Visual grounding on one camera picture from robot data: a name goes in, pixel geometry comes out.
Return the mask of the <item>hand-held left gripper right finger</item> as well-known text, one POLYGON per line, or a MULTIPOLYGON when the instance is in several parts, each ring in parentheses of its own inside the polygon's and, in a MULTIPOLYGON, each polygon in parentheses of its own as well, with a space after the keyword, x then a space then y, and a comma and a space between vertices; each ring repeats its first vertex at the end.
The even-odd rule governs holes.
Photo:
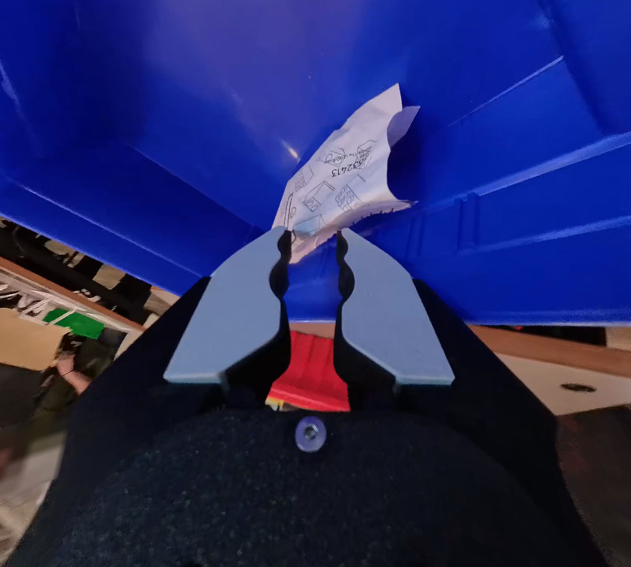
POLYGON ((406 269, 351 229, 338 232, 336 257, 334 364, 349 392, 450 386, 452 367, 406 269))

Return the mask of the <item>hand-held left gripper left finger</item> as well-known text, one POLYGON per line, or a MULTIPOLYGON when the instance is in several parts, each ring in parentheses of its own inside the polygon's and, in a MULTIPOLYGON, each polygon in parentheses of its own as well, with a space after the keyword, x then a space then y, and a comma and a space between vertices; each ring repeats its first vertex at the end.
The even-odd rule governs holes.
POLYGON ((277 225, 242 247, 212 274, 164 372, 174 384, 217 384, 281 328, 281 300, 272 287, 275 269, 286 271, 291 233, 277 225))

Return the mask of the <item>white printed paper bag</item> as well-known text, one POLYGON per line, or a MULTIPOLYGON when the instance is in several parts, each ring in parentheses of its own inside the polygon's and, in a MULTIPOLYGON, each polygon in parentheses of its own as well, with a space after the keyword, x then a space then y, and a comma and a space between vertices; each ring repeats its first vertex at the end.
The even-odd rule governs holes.
POLYGON ((292 232, 290 263, 358 221, 405 210, 412 200, 391 192, 388 161, 418 106, 403 106, 399 84, 358 108, 288 181, 272 224, 292 232))

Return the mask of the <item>blue plastic bin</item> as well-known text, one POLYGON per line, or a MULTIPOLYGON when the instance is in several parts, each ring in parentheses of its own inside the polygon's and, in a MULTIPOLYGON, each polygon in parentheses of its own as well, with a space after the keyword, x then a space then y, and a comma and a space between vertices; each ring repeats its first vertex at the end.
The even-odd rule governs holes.
POLYGON ((182 294, 399 84, 353 229, 469 323, 630 324, 630 0, 1 0, 1 214, 182 294))

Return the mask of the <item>red plastic bin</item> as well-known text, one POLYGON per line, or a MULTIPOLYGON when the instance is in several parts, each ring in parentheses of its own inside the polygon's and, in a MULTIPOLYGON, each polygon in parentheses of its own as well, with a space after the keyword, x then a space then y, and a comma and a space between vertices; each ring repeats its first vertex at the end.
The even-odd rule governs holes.
POLYGON ((290 365, 272 384, 266 405, 273 410, 349 412, 348 387, 334 366, 332 338, 292 330, 290 365))

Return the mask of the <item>wooden desk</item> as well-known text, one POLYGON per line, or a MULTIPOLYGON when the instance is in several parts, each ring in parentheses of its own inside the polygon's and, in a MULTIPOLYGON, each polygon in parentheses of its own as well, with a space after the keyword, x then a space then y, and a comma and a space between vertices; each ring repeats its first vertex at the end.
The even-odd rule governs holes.
POLYGON ((469 329, 494 353, 630 378, 630 352, 489 326, 469 329))

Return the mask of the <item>green flat panel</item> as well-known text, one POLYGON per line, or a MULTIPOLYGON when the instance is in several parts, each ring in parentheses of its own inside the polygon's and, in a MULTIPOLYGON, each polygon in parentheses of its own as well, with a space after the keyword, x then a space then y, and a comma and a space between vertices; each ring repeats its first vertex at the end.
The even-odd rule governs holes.
POLYGON ((43 322, 47 325, 66 328, 73 335, 95 340, 105 329, 105 325, 96 319, 62 308, 50 310, 43 317, 43 322))

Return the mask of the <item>brown cardboard box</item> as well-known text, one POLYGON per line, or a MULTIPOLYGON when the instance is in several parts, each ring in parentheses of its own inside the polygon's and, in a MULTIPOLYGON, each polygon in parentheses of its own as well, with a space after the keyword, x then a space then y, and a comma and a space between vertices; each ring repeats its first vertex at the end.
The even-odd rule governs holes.
POLYGON ((53 365, 60 342, 69 329, 40 325, 15 310, 1 309, 1 364, 30 371, 53 365))

